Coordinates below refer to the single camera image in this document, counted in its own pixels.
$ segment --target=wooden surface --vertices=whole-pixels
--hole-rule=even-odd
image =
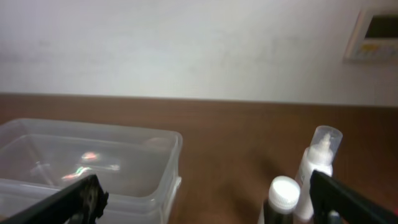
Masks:
[[[180,132],[182,185],[171,224],[256,224],[271,180],[295,175],[322,124],[344,134],[334,177],[398,208],[398,109],[23,95],[0,95],[0,105],[0,123],[43,118]]]

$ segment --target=dark bottle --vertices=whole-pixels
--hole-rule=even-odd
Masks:
[[[276,177],[264,202],[265,224],[293,224],[293,210],[299,200],[300,187],[290,177]]]

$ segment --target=transparent cap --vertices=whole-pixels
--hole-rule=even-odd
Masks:
[[[319,126],[312,137],[309,156],[320,163],[331,163],[340,146],[343,134],[330,126]]]

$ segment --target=white electronic device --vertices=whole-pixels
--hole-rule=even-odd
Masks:
[[[361,11],[345,59],[398,62],[398,9]]]

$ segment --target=clear bottle cap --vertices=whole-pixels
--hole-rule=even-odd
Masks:
[[[276,177],[269,188],[269,205],[281,214],[288,214],[296,207],[300,196],[300,186],[294,179]]]
[[[330,165],[337,153],[343,134],[336,128],[319,126],[312,137],[308,159],[316,164]]]

